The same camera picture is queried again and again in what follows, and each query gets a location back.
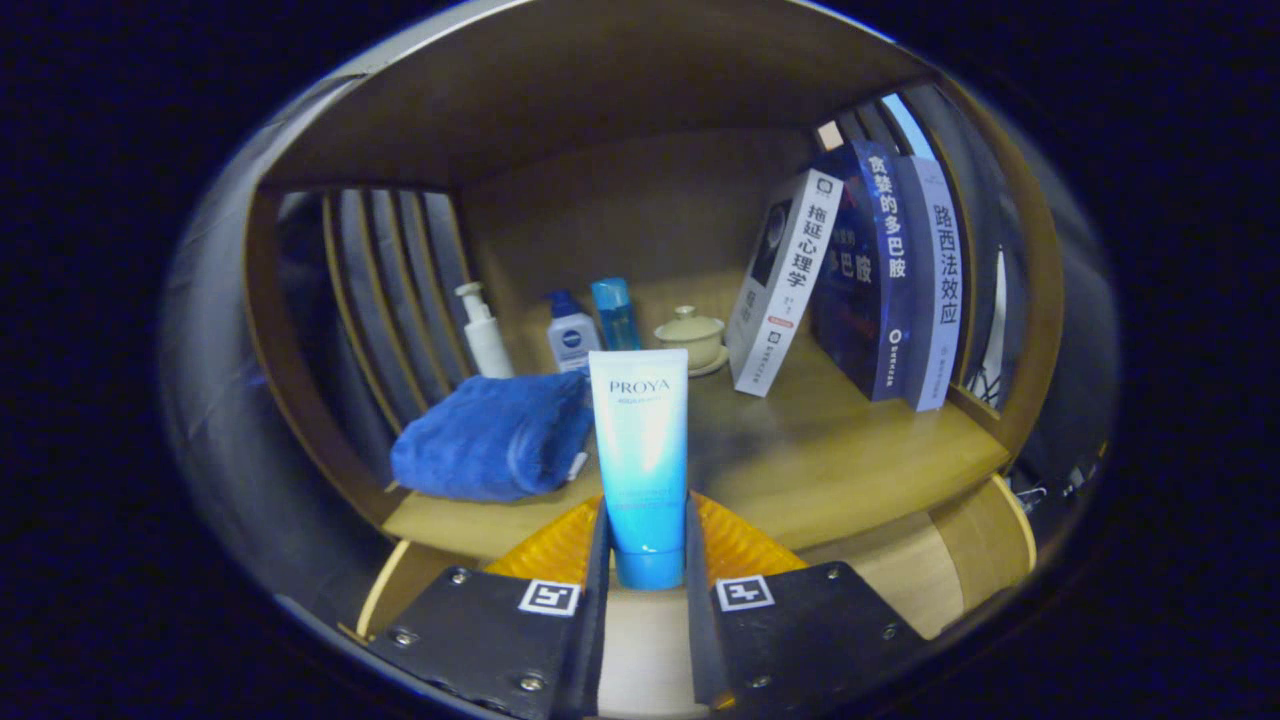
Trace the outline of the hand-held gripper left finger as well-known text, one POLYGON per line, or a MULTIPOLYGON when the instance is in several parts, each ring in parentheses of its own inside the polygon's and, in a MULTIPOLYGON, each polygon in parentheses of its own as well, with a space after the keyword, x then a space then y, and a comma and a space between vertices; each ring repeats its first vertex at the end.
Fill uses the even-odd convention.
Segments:
POLYGON ((388 675, 467 719, 581 719, 598 710, 609 589, 600 497, 474 569, 402 543, 365 605, 388 675))

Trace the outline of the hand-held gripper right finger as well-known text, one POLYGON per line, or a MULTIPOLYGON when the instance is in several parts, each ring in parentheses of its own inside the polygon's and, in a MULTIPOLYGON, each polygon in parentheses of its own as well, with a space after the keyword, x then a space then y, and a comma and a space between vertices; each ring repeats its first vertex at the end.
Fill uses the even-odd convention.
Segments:
POLYGON ((716 716, 836 716, 925 639, 847 562, 810 565, 694 492, 686 580, 695 698, 716 716))

